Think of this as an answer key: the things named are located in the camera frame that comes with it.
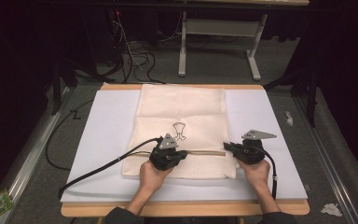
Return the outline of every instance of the metal rail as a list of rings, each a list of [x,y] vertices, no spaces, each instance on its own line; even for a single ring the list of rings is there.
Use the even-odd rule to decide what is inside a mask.
[[[307,127],[310,131],[310,136],[312,137],[315,146],[318,150],[318,156],[321,161],[322,167],[324,169],[324,172],[327,176],[327,179],[330,182],[330,185],[336,194],[339,206],[342,209],[342,212],[344,213],[345,218],[347,219],[348,223],[350,224],[358,224],[358,214],[356,212],[356,209],[351,201],[350,194],[347,191],[347,188],[345,187],[344,183],[342,182],[341,178],[339,178],[339,175],[336,171],[336,168],[334,167],[333,163],[330,160],[330,157],[328,156],[327,150],[324,147],[324,144],[322,143],[322,140],[316,131],[315,128],[312,128],[307,115],[306,115],[306,108],[301,101],[300,98],[296,97],[294,98],[295,105],[300,112],[301,118],[305,121],[307,124]]]
[[[16,176],[16,179],[13,181],[8,193],[13,201],[13,207],[5,212],[2,216],[0,216],[0,224],[5,224],[8,222],[11,214],[14,212],[18,201],[23,194],[25,187],[28,184],[28,181],[31,178],[32,173],[34,172],[34,168],[36,167],[40,156],[46,146],[46,142],[48,141],[51,132],[53,131],[60,115],[62,113],[62,109],[68,102],[69,97],[72,95],[72,91],[69,88],[65,88],[62,93],[62,104],[57,111],[55,116],[52,116],[48,123],[45,126],[45,131],[40,134],[39,137],[36,138],[35,142],[33,143],[32,150],[28,155],[27,159],[25,160],[24,164],[22,165],[19,173]]]

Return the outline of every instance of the white board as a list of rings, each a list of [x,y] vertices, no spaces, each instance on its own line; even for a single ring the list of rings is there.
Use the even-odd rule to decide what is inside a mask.
[[[131,140],[140,90],[98,91],[81,137],[68,182],[124,154]],[[226,90],[231,142],[251,129],[273,133],[263,147],[275,160],[278,174],[277,199],[307,199],[307,194],[282,136],[269,98],[263,90]],[[139,186],[138,179],[121,174],[122,162],[74,184],[62,195],[63,203],[128,202]],[[268,185],[271,181],[272,166]],[[242,169],[237,179],[166,179],[151,201],[216,201],[256,199]]]

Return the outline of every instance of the cloth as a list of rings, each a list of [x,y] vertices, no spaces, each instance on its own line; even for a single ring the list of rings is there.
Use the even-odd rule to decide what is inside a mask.
[[[337,208],[337,204],[333,204],[333,203],[325,204],[321,213],[327,213],[329,215],[333,215],[336,217],[342,217],[342,213],[339,212],[339,210]]]
[[[144,219],[137,217],[128,210],[120,207],[114,208],[104,219],[105,224],[142,224]],[[297,224],[295,218],[286,213],[266,213],[259,224]]]
[[[223,156],[188,154],[169,177],[235,178],[237,162],[223,148],[223,142],[228,142],[224,90],[180,85],[143,85],[128,150],[148,139],[164,137],[166,133],[178,143],[177,150],[223,153]],[[155,146],[152,143],[146,144],[137,151],[151,152]],[[141,164],[147,160],[148,157],[128,157],[124,160],[122,174],[139,175]]]

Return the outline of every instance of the table leg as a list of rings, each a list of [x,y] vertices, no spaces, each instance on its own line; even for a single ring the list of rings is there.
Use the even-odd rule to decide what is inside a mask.
[[[179,77],[186,75],[186,26],[187,26],[187,13],[184,11],[182,15],[182,46],[179,55]]]
[[[57,114],[57,112],[61,106],[61,87],[60,87],[60,74],[59,74],[58,61],[55,61],[52,67],[53,67],[52,85],[53,85],[54,105],[53,105],[53,109],[51,111],[51,115],[54,116]]]
[[[267,20],[267,14],[263,14],[260,23],[257,26],[253,48],[251,50],[246,50],[246,56],[248,58],[249,65],[251,67],[254,81],[259,81],[261,79],[260,73],[258,72],[257,64],[255,63],[255,51],[257,50],[258,43],[260,42],[260,37],[263,34],[264,26],[266,25],[266,20]]]

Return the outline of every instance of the white metal stand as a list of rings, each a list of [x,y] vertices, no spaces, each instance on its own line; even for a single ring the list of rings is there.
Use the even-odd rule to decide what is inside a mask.
[[[260,37],[263,34],[267,14],[261,17],[260,21],[217,21],[188,19],[186,12],[182,16],[182,46],[179,56],[179,77],[186,75],[186,35],[231,35],[231,36],[252,36],[254,44],[251,50],[246,50],[254,80],[261,79],[255,63],[255,51],[257,50]]]

